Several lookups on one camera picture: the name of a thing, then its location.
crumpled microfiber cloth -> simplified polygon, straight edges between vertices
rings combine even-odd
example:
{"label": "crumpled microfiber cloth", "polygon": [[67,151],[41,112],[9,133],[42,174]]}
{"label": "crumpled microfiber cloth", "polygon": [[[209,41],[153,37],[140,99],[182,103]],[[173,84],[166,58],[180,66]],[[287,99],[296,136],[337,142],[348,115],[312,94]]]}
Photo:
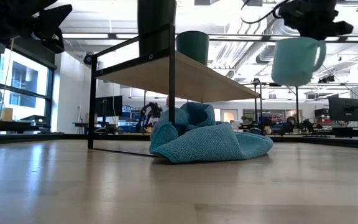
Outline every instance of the crumpled microfiber cloth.
{"label": "crumpled microfiber cloth", "polygon": [[150,153],[178,164],[252,159],[272,147],[267,136],[234,132],[229,123],[215,122],[211,105],[186,103],[175,108],[175,125],[169,122],[169,110],[161,115],[151,134]]}

window frame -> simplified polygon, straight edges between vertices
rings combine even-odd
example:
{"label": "window frame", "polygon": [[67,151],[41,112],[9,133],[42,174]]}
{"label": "window frame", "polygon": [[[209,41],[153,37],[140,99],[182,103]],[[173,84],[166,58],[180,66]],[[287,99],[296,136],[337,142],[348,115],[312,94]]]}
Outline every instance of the window frame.
{"label": "window frame", "polygon": [[3,90],[5,88],[7,91],[10,91],[11,93],[19,93],[19,94],[26,95],[26,96],[33,96],[35,98],[44,99],[45,100],[44,116],[47,117],[48,123],[49,123],[49,126],[50,126],[51,114],[52,114],[53,76],[54,76],[54,73],[55,73],[55,68],[52,68],[51,66],[48,66],[48,65],[42,63],[41,61],[37,60],[36,58],[24,55],[23,53],[17,51],[16,49],[13,49],[13,52],[15,52],[15,53],[17,53],[17,54],[19,54],[19,55],[21,55],[21,56],[23,56],[23,57],[25,57],[25,58],[27,58],[29,60],[32,60],[32,61],[34,61],[36,63],[39,63],[40,65],[43,65],[48,69],[46,94],[41,95],[41,94],[38,94],[38,93],[34,93],[32,91],[23,90],[23,89],[16,88],[16,87],[13,87],[13,86],[9,86],[9,85],[5,85],[5,84],[2,84],[2,83],[0,83],[0,89]]}

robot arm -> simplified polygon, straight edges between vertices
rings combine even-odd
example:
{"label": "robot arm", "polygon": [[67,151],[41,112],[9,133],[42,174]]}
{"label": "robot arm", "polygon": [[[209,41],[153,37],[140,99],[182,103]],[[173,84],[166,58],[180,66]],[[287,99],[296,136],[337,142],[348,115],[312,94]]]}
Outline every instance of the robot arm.
{"label": "robot arm", "polygon": [[[147,121],[144,123],[144,117],[145,117],[147,108],[150,108],[151,110],[147,114]],[[142,128],[145,128],[145,126],[148,125],[150,118],[151,117],[160,118],[161,112],[162,112],[162,109],[161,109],[161,107],[159,107],[159,105],[157,103],[149,103],[146,106],[144,106],[142,108],[142,110],[140,111],[140,118],[139,118],[139,122],[136,125],[136,130],[138,132],[141,132]]]}
{"label": "robot arm", "polygon": [[351,34],[353,26],[334,22],[338,0],[294,0],[282,4],[278,15],[284,24],[299,31],[302,37],[325,40],[327,37]]}
{"label": "robot arm", "polygon": [[45,9],[57,0],[0,0],[0,43],[9,44],[17,37],[41,40],[56,54],[64,51],[59,25],[73,10],[71,5]]}

laminate floor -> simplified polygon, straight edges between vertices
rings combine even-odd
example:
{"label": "laminate floor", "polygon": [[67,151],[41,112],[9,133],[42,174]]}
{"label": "laminate floor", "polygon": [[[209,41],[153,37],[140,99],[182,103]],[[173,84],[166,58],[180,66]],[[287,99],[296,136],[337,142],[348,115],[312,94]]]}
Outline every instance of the laminate floor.
{"label": "laminate floor", "polygon": [[0,145],[0,223],[358,224],[358,149],[276,143],[249,161],[172,165],[86,141]]}

teal mug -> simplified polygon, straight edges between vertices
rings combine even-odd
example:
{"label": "teal mug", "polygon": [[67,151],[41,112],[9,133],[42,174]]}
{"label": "teal mug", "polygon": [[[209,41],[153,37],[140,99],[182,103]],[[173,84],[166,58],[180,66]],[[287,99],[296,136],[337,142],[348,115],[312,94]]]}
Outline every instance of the teal mug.
{"label": "teal mug", "polygon": [[[316,62],[317,49],[320,54]],[[274,52],[272,79],[275,83],[302,86],[310,82],[326,58],[326,44],[309,37],[280,40]]]}
{"label": "teal mug", "polygon": [[208,63],[209,35],[200,31],[186,31],[177,37],[177,51],[203,65]]}

